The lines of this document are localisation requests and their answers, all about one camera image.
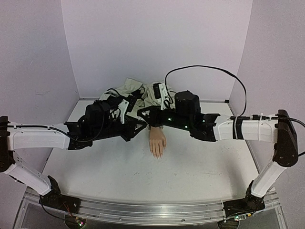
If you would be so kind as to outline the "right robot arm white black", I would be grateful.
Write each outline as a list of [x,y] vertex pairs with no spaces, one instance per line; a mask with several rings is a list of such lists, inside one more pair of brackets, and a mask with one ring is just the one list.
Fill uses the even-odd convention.
[[280,175],[298,161],[297,134],[286,110],[275,115],[226,116],[202,114],[200,100],[189,91],[176,93],[175,107],[149,106],[137,115],[150,126],[187,130],[201,141],[252,140],[274,144],[274,155],[253,180],[244,198],[224,202],[227,217],[265,208],[264,197]]

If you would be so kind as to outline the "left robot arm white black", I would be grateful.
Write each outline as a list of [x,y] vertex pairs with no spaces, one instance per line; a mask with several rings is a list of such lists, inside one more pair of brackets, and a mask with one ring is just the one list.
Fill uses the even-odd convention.
[[126,142],[146,126],[146,122],[128,116],[131,105],[123,100],[119,105],[95,101],[86,106],[85,114],[76,122],[58,125],[22,125],[0,118],[0,171],[35,190],[53,208],[64,205],[57,181],[28,166],[14,154],[23,148],[58,148],[81,150],[94,141],[120,136]]

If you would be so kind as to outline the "mannequin hand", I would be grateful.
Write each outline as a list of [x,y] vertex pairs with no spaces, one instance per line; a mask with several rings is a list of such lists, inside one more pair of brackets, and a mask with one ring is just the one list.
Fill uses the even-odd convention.
[[155,158],[162,158],[166,144],[166,137],[163,130],[160,127],[150,127],[149,148]]

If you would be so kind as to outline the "beige jacket with black lining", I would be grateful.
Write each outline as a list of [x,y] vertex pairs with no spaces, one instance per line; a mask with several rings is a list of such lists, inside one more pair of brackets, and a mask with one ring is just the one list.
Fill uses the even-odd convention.
[[106,102],[110,106],[110,114],[112,118],[120,120],[118,105],[124,99],[129,102],[126,115],[137,119],[137,111],[139,109],[149,106],[160,106],[154,97],[154,83],[145,84],[141,81],[127,78],[122,86],[109,88],[102,93],[99,100]]

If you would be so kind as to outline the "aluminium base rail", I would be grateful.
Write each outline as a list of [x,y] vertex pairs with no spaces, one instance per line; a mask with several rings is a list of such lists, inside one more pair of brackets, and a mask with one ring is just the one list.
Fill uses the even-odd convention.
[[145,229],[199,226],[213,229],[285,229],[287,222],[275,190],[258,208],[241,200],[193,203],[122,203],[55,195],[40,198],[26,189],[14,222],[16,229],[89,229],[110,226]]

